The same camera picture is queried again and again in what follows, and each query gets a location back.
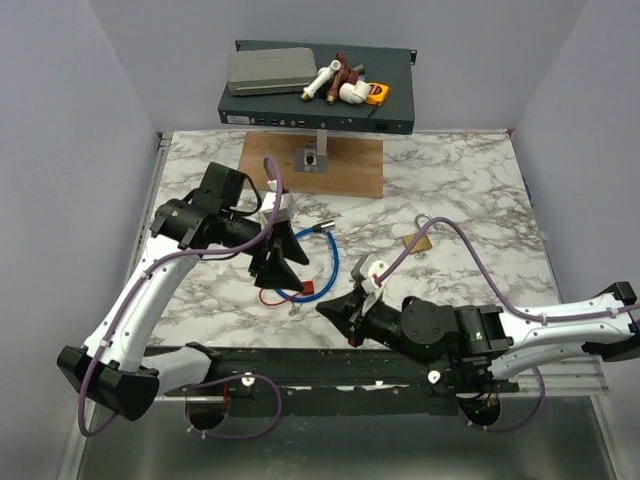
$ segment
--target gray wall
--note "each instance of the gray wall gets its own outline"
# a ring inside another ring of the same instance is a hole
[[[85,0],[0,6],[0,478],[47,479],[75,394],[55,366],[124,279],[157,136]]]
[[[640,292],[640,3],[590,0],[514,136],[564,300]],[[606,376],[640,473],[640,360]]]
[[[586,0],[91,0],[159,130],[219,125],[236,39],[416,48],[417,128],[511,128]]]

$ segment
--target brown pipe fitting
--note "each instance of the brown pipe fitting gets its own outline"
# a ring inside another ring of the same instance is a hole
[[[358,82],[358,78],[360,78],[360,74],[356,70],[352,70],[347,65],[347,59],[344,58],[344,55],[341,53],[336,54],[336,60],[340,62],[340,70],[338,70],[333,75],[333,80],[331,82],[331,87],[327,92],[327,102],[336,103],[336,100],[340,94],[340,87],[345,83],[350,83],[355,85]]]

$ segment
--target white label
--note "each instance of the white label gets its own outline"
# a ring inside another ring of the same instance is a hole
[[[249,117],[242,117],[239,115],[227,115],[227,122],[240,125],[249,125],[251,123],[249,121]]]

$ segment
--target wooden plank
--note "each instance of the wooden plank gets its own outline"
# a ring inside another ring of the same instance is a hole
[[[249,132],[244,140],[238,169],[265,190],[267,176],[262,162],[270,154],[280,164],[287,188],[292,192],[382,198],[382,140],[329,137],[329,171],[326,174],[296,173],[296,150],[315,137],[267,132]]]

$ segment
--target white marble surface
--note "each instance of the white marble surface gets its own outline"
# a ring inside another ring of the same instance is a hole
[[[156,207],[195,188],[208,162],[235,167],[244,132],[177,133]],[[558,303],[551,273],[527,200],[509,136],[491,134],[414,134],[384,139],[384,198],[297,195],[294,230],[335,219],[341,255],[336,287],[325,299],[351,289],[349,271],[373,252],[391,263],[401,236],[413,233],[421,212],[458,222],[477,247],[500,288],[516,305]],[[495,303],[493,293],[455,234],[436,227],[434,245],[424,258],[410,256],[392,276],[385,299],[400,307],[407,295],[440,304]],[[324,236],[302,241],[311,265],[294,270],[322,287],[331,272]],[[185,279],[156,327],[152,343],[209,346],[346,347],[333,326],[304,304],[294,315],[289,305],[268,308],[247,272],[249,257],[200,263]],[[267,292],[268,299],[279,299]]]

